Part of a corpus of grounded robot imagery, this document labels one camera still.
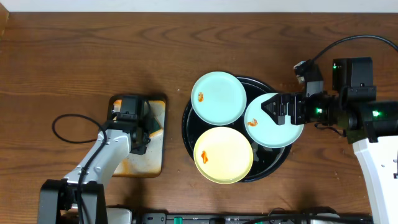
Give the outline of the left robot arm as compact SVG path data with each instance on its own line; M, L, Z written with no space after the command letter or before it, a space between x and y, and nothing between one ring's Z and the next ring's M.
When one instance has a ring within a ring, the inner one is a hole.
M119 111L109 111L99 124L98 137L84 159L63 179L48 179L39 196L38 223L59 223L60 212L76 205L79 223L132 223L132 211L108 208L104 189L119 163L130 154L143 155L150 143L145 118L149 100L138 95L113 96L121 100Z

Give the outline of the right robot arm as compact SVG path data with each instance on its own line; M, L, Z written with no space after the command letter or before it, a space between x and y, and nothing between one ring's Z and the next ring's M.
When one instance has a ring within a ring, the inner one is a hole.
M293 125L343 129L364 175L374 223L397 223L397 102L377 101L372 59L333 60L337 95L323 89L315 63L302 62L294 70L304 91L277 94L262 102L261 109L277 125L290 116Z

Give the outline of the green yellow sponge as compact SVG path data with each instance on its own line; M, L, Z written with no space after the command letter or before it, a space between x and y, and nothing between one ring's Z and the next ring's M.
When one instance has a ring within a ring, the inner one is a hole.
M149 130L149 132L150 132L151 134L152 134L152 133L155 133L155 132L157 132L157 131L159 131L159 130L162 129L162 127L161 127L161 125L159 124L159 122L158 122L158 120L156 119L156 117L151 117L151 118L149 119L147 127L148 127L148 130Z

